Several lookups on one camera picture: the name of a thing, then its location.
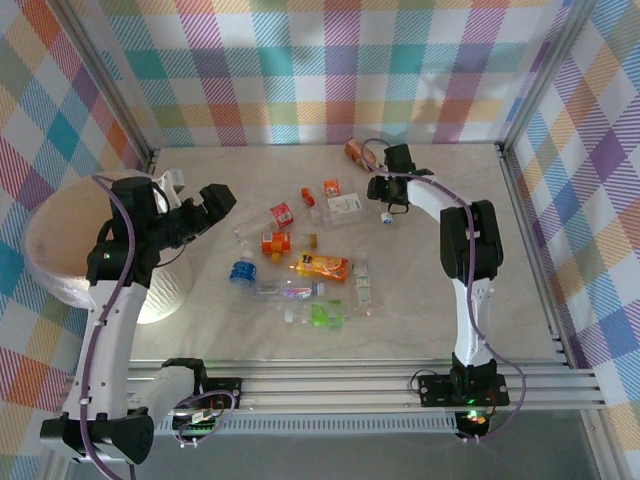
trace plastic bottle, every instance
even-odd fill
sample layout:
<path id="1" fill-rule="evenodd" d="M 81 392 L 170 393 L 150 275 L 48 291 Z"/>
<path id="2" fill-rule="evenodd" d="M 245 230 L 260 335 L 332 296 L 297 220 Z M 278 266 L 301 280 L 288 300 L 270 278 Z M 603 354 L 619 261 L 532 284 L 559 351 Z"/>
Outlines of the plastic bottle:
<path id="1" fill-rule="evenodd" d="M 342 300 L 313 300 L 284 311 L 286 323 L 311 324 L 313 327 L 340 328 L 349 318 L 350 307 Z"/>
<path id="2" fill-rule="evenodd" d="M 314 197 L 301 198 L 300 195 L 297 195 L 290 200 L 274 205 L 257 217 L 241 223 L 233 230 L 233 233 L 240 245 L 245 245 L 262 232 L 282 230 L 288 227 L 303 216 L 307 210 L 311 210 L 313 216 L 314 206 Z"/>
<path id="3" fill-rule="evenodd" d="M 369 263 L 364 253 L 358 253 L 352 263 L 354 311 L 358 316 L 371 315 L 371 277 Z"/>
<path id="4" fill-rule="evenodd" d="M 271 255 L 273 263 L 279 263 L 282 255 L 290 253 L 292 248 L 318 248 L 318 236 L 315 233 L 269 232 L 263 233 L 260 239 L 262 253 Z"/>
<path id="5" fill-rule="evenodd" d="M 332 181 L 325 181 L 325 185 L 333 184 Z M 343 184 L 352 185 L 350 181 L 342 181 Z M 305 187 L 301 190 L 302 198 L 305 201 L 314 203 L 315 212 L 311 219 L 313 223 L 322 223 L 324 226 L 338 226 L 349 223 L 357 223 L 362 219 L 363 203 L 353 187 L 333 187 L 326 186 L 325 192 L 332 192 L 331 196 L 318 193 L 316 187 Z"/>
<path id="6" fill-rule="evenodd" d="M 253 286 L 253 298 L 256 300 L 281 300 L 282 297 L 307 300 L 323 295 L 324 283 L 305 279 L 269 280 Z"/>
<path id="7" fill-rule="evenodd" d="M 256 266 L 253 263 L 253 253 L 249 250 L 242 252 L 240 260 L 233 264 L 229 281 L 233 285 L 249 288 L 256 283 Z"/>

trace plastic packaging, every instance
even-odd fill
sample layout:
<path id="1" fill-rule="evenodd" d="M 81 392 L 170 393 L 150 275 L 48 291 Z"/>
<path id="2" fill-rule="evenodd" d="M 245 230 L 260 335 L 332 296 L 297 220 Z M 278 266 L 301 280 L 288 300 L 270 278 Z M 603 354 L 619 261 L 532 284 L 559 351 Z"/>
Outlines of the plastic packaging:
<path id="1" fill-rule="evenodd" d="M 334 282 L 344 283 L 349 272 L 349 260 L 304 252 L 300 261 L 292 267 L 300 275 L 316 275 Z"/>
<path id="2" fill-rule="evenodd" d="M 285 309 L 286 323 L 310 324 L 314 327 L 340 328 L 349 318 L 351 308 L 342 300 L 314 300 L 302 308 Z"/>
<path id="3" fill-rule="evenodd" d="M 349 157 L 356 165 L 359 165 L 360 167 L 365 169 L 367 172 L 370 172 L 371 168 L 362 159 L 362 156 L 360 155 L 361 151 L 362 151 L 362 142 L 357 141 L 355 138 L 352 138 L 351 140 L 349 140 L 344 146 L 344 153 L 347 154 L 347 157 Z M 365 147 L 364 154 L 367 157 L 367 161 L 370 164 L 376 167 L 378 166 L 378 159 L 376 158 L 376 156 L 373 154 L 371 150 Z"/>
<path id="4" fill-rule="evenodd" d="M 291 252 L 292 247 L 318 248 L 318 236 L 315 233 L 302 234 L 290 232 L 263 233 L 260 239 L 262 253 L 271 255 L 273 263 L 279 263 L 283 254 Z"/>
<path id="5" fill-rule="evenodd" d="M 364 205 L 360 201 L 360 197 L 356 192 L 344 193 L 343 195 L 323 198 L 317 193 L 315 187 L 305 187 L 302 189 L 302 198 L 305 201 L 313 202 L 315 205 L 314 214 L 311 220 L 315 224 L 322 223 L 325 226 L 346 225 L 349 223 L 357 223 L 362 220 L 362 212 Z"/>
<path id="6" fill-rule="evenodd" d="M 305 279 L 269 280 L 253 286 L 253 298 L 256 300 L 307 300 L 324 295 L 324 283 Z"/>
<path id="7" fill-rule="evenodd" d="M 229 281 L 233 285 L 249 288 L 256 283 L 256 266 L 253 263 L 253 253 L 249 250 L 242 252 L 240 260 L 233 264 Z"/>
<path id="8" fill-rule="evenodd" d="M 317 214 L 314 207 L 315 198 L 313 196 L 307 198 L 294 196 L 290 200 L 274 205 L 257 217 L 241 223 L 233 230 L 233 233 L 240 245 L 245 245 L 262 232 L 282 230 L 292 225 L 307 210 L 311 211 L 313 217 L 314 214 Z"/>
<path id="9" fill-rule="evenodd" d="M 371 315 L 371 277 L 364 253 L 357 254 L 351 265 L 354 288 L 354 311 L 358 316 Z"/>

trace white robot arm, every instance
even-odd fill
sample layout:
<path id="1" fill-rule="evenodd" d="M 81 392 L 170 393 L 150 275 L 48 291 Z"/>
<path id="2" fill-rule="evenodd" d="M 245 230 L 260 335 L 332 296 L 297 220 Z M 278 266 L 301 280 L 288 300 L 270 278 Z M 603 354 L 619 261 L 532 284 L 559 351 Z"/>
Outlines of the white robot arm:
<path id="1" fill-rule="evenodd" d="M 228 187 L 216 184 L 200 190 L 200 205 L 191 198 L 181 202 L 176 192 L 181 184 L 181 175 L 175 171 L 158 180 L 136 176 L 111 184 L 113 218 L 100 230 L 87 258 L 89 294 L 95 307 L 89 311 L 78 375 L 63 414 L 44 421 L 40 430 L 43 443 L 67 458 L 87 458 L 86 435 L 84 440 L 81 435 L 81 425 L 87 425 L 91 443 L 100 454 L 130 464 L 141 463 L 151 449 L 154 427 L 181 400 L 200 393 L 199 388 L 208 380 L 201 360 L 170 359 L 154 381 L 127 400 L 127 371 L 136 322 L 160 251 L 193 241 L 222 220 L 235 204 Z M 127 220 L 121 208 L 126 210 Z M 126 270 L 130 243 L 135 250 L 131 267 Z M 115 303 L 102 318 L 125 270 Z M 90 371 L 85 368 L 87 359 Z"/>
<path id="2" fill-rule="evenodd" d="M 456 294 L 458 337 L 453 366 L 448 376 L 418 377 L 422 406 L 507 405 L 504 377 L 497 373 L 497 363 L 486 347 L 493 282 L 503 261 L 493 205 L 487 200 L 468 202 L 429 170 L 416 170 L 407 145 L 385 149 L 384 163 L 387 171 L 371 179 L 367 197 L 387 203 L 390 212 L 394 205 L 405 207 L 405 212 L 415 205 L 440 223 L 440 260 Z"/>
<path id="3" fill-rule="evenodd" d="M 440 222 L 440 213 L 448 208 L 460 206 L 443 191 L 428 183 L 412 181 L 407 184 L 407 197 L 411 205 L 415 205 L 427 212 Z M 458 318 L 458 337 L 455 355 L 463 365 L 480 366 L 488 363 L 493 357 L 471 326 L 469 308 L 467 305 L 467 285 L 458 278 L 452 278 L 456 292 L 456 311 Z M 476 323 L 481 332 L 489 332 L 491 318 L 491 296 L 493 294 L 493 280 L 484 278 L 473 282 L 471 298 Z"/>

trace marble surface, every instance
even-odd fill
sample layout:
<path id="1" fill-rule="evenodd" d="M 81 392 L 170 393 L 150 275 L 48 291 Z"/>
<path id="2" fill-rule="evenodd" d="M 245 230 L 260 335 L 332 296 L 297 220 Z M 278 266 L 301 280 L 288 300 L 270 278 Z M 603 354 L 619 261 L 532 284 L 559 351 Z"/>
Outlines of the marble surface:
<path id="1" fill-rule="evenodd" d="M 375 148 L 382 158 L 382 148 Z M 504 178 L 491 145 L 411 146 L 418 167 L 428 167 L 456 192 L 493 202 L 505 261 L 496 279 L 490 335 L 499 352 L 514 358 L 553 355 L 538 298 Z M 138 325 L 132 358 L 195 356 L 203 359 L 301 358 L 450 358 L 456 339 L 455 296 L 440 265 L 439 225 L 412 208 L 382 225 L 380 202 L 366 200 L 370 174 L 348 161 L 340 146 L 269 146 L 163 149 L 156 173 L 184 170 L 182 198 L 195 196 L 209 183 L 228 184 L 238 203 L 222 222 L 190 244 L 187 256 L 194 274 L 184 305 L 152 325 Z M 330 176 L 353 178 L 366 211 L 361 223 L 317 228 L 309 219 L 291 231 L 316 232 L 319 253 L 351 256 L 366 252 L 373 283 L 374 312 L 354 317 L 340 329 L 286 324 L 277 304 L 243 297 L 229 284 L 231 266 L 243 247 L 234 227 L 300 187 Z M 253 246 L 259 279 L 292 275 L 293 257 L 272 265 Z M 327 298 L 347 299 L 352 286 L 329 285 Z"/>

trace colorful plaid backdrop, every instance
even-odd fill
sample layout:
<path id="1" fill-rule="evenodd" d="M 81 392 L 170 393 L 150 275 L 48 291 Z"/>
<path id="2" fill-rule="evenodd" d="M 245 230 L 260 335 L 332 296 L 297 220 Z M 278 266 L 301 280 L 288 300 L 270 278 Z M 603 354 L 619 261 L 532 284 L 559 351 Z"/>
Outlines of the colorful plaid backdrop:
<path id="1" fill-rule="evenodd" d="M 496 140 L 572 1 L 73 3 L 151 143 L 193 146 Z"/>
<path id="2" fill-rule="evenodd" d="M 560 313 L 640 478 L 640 1 L 600 0 L 516 153 Z"/>
<path id="3" fill-rule="evenodd" d="M 61 185 L 138 165 L 44 0 L 0 3 L 0 479 L 30 480 L 38 432 L 75 370 L 85 314 L 24 270 L 25 221 Z"/>

